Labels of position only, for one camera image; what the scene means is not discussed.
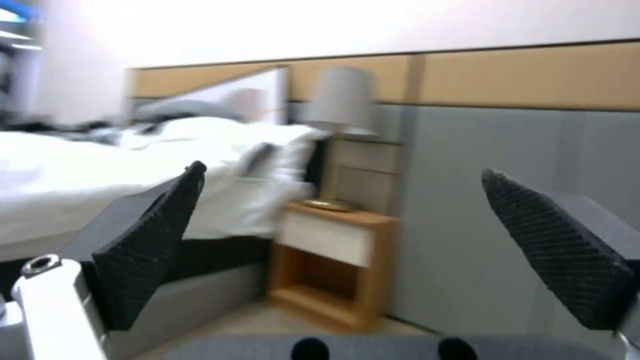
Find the black knob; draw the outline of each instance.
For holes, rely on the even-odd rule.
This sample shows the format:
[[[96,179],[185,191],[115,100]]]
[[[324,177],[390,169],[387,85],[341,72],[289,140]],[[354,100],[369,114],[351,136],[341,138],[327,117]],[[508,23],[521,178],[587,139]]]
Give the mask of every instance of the black knob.
[[[438,344],[440,360],[477,360],[476,351],[460,338],[446,338]]]
[[[291,360],[329,360],[329,347],[320,339],[304,338],[293,345]]]

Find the floor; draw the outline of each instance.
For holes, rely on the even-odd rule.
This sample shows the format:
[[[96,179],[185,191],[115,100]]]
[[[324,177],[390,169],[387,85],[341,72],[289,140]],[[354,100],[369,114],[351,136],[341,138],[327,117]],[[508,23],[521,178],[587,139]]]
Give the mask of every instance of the floor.
[[[326,334],[315,327],[281,310],[269,307],[265,302],[252,304],[238,311],[199,327],[173,341],[155,348],[136,360],[162,359],[163,356],[191,340],[215,334]],[[380,334],[421,335],[426,332],[390,319],[383,319]]]

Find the wooden headboard panel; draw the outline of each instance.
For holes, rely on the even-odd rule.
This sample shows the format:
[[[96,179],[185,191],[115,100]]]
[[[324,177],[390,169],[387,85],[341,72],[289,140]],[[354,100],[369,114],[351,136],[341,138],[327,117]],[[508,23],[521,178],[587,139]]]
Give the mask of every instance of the wooden headboard panel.
[[[311,97],[317,75],[334,66],[352,66],[368,70],[375,78],[376,99],[380,102],[402,103],[409,71],[408,55],[354,56],[253,63],[193,65],[132,69],[133,97],[166,97],[211,83],[231,79],[274,65],[288,65],[291,70],[292,101],[307,101]]]
[[[421,56],[421,104],[640,110],[640,42]]]

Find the bedroom wall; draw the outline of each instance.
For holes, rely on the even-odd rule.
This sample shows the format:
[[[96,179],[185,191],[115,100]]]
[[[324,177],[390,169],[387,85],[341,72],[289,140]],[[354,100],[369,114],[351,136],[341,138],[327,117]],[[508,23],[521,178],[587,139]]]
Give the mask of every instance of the bedroom wall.
[[[640,37],[636,0],[49,0],[34,108],[67,124],[125,108],[127,67]]]

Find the wooden nightstand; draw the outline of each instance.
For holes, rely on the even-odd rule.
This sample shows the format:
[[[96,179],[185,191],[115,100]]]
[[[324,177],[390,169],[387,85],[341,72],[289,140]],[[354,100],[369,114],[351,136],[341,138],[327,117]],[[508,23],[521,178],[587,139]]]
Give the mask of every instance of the wooden nightstand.
[[[386,305],[396,219],[290,203],[279,226],[272,304],[336,332],[372,330]]]

